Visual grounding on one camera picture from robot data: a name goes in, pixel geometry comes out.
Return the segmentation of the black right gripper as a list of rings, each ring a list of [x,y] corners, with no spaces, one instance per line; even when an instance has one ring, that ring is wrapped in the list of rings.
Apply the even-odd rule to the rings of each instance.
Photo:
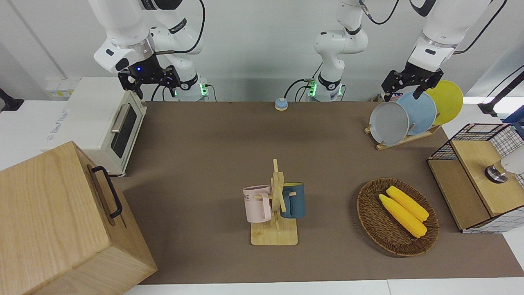
[[[181,86],[181,79],[176,68],[168,66],[162,69],[156,55],[130,65],[128,70],[129,73],[118,73],[120,85],[123,90],[134,92],[141,100],[143,99],[142,83],[163,84],[169,89]]]

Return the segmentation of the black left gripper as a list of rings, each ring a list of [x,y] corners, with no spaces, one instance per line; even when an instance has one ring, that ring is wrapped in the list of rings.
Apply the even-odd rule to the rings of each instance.
[[[432,72],[411,62],[406,62],[405,68],[400,73],[395,70],[388,73],[382,82],[384,92],[382,97],[384,101],[389,102],[392,95],[397,91],[398,84],[413,84],[417,86],[413,92],[413,97],[417,100],[427,89],[434,88],[434,84],[438,84],[443,74],[444,72],[440,68]]]

